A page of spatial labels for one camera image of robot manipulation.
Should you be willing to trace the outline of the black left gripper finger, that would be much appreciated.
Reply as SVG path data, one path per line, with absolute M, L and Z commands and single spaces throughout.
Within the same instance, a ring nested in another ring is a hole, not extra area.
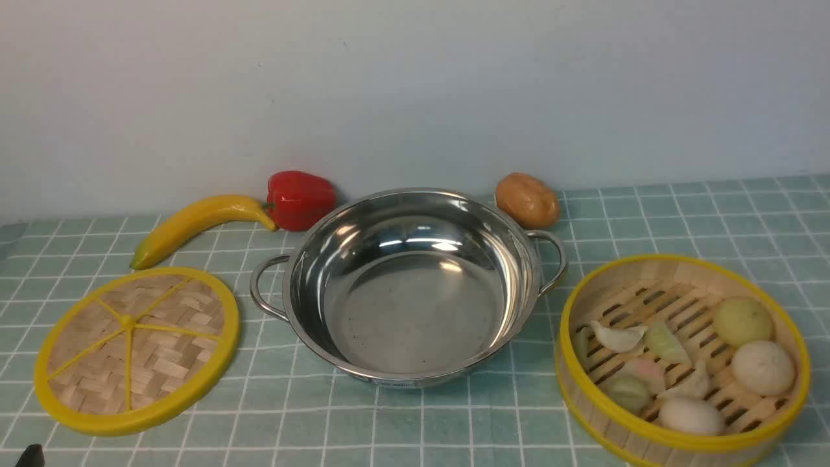
M 21 453 L 15 467 L 44 467 L 45 456 L 41 444 L 29 444 Z

